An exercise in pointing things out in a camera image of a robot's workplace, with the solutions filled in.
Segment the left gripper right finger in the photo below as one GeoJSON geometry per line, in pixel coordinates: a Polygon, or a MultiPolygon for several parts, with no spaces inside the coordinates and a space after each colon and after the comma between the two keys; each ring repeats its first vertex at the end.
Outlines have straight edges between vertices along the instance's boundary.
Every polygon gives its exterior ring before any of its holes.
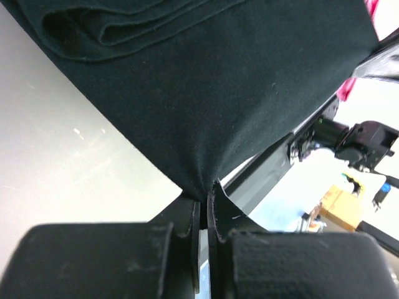
{"type": "Polygon", "coordinates": [[[397,298],[398,282],[364,233],[269,232],[226,195],[207,199],[212,298],[397,298]]]}

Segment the folded pink t shirt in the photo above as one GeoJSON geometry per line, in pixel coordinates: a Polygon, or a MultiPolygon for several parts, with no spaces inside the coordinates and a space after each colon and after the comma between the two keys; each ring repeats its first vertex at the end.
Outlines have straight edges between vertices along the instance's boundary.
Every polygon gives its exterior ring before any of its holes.
{"type": "MultiPolygon", "coordinates": [[[[378,5],[380,3],[380,0],[366,0],[365,5],[367,7],[368,14],[371,18],[373,27],[375,29],[375,32],[377,33],[377,37],[379,40],[382,40],[380,37],[381,34],[378,33],[377,31],[377,26],[376,26],[376,21],[375,21],[375,16],[378,11],[378,5]]],[[[339,99],[340,102],[346,102],[348,97],[350,96],[355,83],[357,79],[354,77],[348,78],[341,86],[340,88],[336,91],[336,96],[339,99]]]]}

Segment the black t shirt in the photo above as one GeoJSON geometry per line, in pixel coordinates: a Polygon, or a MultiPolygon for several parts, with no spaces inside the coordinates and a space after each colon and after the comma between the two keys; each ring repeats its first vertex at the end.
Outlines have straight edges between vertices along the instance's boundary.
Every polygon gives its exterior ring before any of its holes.
{"type": "Polygon", "coordinates": [[[160,171],[199,201],[313,114],[378,46],[363,1],[4,1],[160,171]]]}

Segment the cardboard box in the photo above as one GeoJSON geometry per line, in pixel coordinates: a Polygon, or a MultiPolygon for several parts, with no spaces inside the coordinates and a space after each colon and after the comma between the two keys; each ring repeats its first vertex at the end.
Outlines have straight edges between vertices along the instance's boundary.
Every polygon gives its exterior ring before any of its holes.
{"type": "Polygon", "coordinates": [[[363,189],[356,195],[333,185],[321,200],[319,214],[341,229],[355,232],[365,210],[363,196],[363,189]]]}

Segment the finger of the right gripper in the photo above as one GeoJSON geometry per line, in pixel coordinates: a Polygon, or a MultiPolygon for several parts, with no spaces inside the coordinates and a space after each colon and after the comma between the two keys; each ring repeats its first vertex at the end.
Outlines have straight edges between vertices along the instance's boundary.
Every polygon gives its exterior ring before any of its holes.
{"type": "Polygon", "coordinates": [[[352,77],[398,83],[398,29],[380,41],[378,50],[356,67],[352,77]]]}

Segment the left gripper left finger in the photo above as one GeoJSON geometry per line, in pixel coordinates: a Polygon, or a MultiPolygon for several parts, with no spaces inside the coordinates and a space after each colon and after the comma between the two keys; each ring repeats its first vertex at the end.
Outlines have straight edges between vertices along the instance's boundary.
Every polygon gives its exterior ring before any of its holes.
{"type": "Polygon", "coordinates": [[[21,239],[2,298],[194,298],[200,204],[184,194],[147,223],[46,224],[21,239]]]}

